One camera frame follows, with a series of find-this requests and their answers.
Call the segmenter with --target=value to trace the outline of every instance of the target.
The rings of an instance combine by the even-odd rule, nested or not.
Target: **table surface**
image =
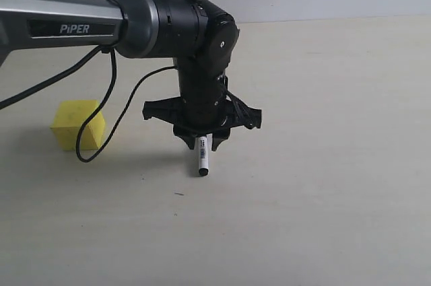
[[[62,100],[100,99],[110,62],[1,111],[0,284],[431,284],[431,17],[241,25],[230,88],[263,109],[196,177],[196,154],[136,95],[90,164],[49,130]],[[13,52],[0,98],[89,48]],[[108,128],[132,87],[169,60],[119,59]]]

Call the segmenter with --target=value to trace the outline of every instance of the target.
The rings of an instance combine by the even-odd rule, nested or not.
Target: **yellow foam cube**
[[[51,130],[63,150],[75,150],[79,128],[98,106],[97,100],[63,101],[60,103]],[[81,149],[99,149],[102,145],[104,129],[105,120],[102,113],[99,112],[84,129]]]

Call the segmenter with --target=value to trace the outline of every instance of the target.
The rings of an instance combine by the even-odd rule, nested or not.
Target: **sponge cube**
[[[63,101],[60,103],[51,130],[63,150],[75,150],[79,128],[98,105],[97,100]],[[84,129],[81,149],[99,149],[102,144],[104,129],[105,120],[102,113],[99,112]]]

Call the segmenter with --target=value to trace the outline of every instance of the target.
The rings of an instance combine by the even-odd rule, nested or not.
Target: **white marker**
[[[199,175],[207,176],[208,167],[208,140],[207,136],[202,136],[198,138],[199,146]]]

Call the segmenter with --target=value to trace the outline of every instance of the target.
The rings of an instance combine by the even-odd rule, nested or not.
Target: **piper robot arm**
[[[173,124],[190,149],[212,134],[215,151],[231,128],[261,126],[261,111],[227,90],[238,36],[234,18],[208,0],[0,0],[0,65],[12,50],[85,45],[173,58],[180,97],[146,102],[143,117]]]

